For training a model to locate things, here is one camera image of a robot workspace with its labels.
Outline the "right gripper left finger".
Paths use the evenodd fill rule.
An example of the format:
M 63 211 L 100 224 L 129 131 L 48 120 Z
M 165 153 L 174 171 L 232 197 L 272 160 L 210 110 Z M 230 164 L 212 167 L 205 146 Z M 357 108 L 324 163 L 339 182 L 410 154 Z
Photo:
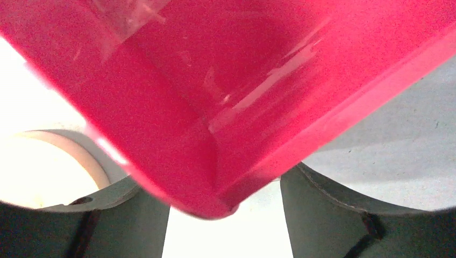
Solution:
M 161 257 L 169 206 L 126 177 L 69 205 L 1 204 L 1 257 Z

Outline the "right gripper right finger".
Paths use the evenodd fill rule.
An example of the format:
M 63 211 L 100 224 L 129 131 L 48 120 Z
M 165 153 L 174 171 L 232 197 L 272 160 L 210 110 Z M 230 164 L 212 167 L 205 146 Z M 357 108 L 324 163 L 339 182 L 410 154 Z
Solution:
M 280 188 L 294 257 L 455 257 L 455 208 L 383 202 L 303 163 Z

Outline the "large beige sponge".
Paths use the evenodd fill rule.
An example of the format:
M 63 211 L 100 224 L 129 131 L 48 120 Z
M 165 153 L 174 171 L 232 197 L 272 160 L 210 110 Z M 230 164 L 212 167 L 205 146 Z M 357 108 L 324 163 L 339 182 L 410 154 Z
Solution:
M 31 209 L 70 204 L 110 185 L 95 157 L 55 133 L 1 138 L 1 201 Z

